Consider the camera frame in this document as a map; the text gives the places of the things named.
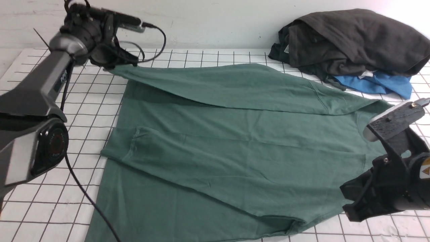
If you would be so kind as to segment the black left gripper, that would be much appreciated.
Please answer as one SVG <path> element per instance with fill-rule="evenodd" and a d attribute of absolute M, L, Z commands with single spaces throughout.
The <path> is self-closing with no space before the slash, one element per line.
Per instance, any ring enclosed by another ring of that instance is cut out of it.
<path fill-rule="evenodd" d="M 114 69 L 119 65 L 138 65 L 138 57 L 120 46 L 117 30 L 110 18 L 101 20 L 89 13 L 89 3 L 65 3 L 66 17 L 60 28 L 60 50 L 69 54 L 76 65 Z"/>

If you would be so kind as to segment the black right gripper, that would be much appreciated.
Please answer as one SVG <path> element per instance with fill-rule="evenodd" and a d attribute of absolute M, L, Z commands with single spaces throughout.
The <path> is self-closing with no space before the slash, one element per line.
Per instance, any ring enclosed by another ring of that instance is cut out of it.
<path fill-rule="evenodd" d="M 411 128 L 382 140 L 386 154 L 375 158 L 372 167 L 340 189 L 349 221 L 402 212 L 429 210 L 429 148 Z"/>

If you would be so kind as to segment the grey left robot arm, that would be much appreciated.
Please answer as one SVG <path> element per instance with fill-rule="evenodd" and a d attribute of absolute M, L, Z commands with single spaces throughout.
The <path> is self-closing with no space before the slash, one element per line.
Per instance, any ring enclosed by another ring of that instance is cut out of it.
<path fill-rule="evenodd" d="M 17 185 L 52 170 L 69 147 L 67 118 L 56 104 L 73 68 L 88 60 L 112 69 L 134 65 L 138 57 L 120 47 L 117 29 L 142 33 L 142 21 L 130 15 L 65 2 L 66 18 L 51 39 L 49 55 L 15 88 L 0 98 L 1 201 Z"/>

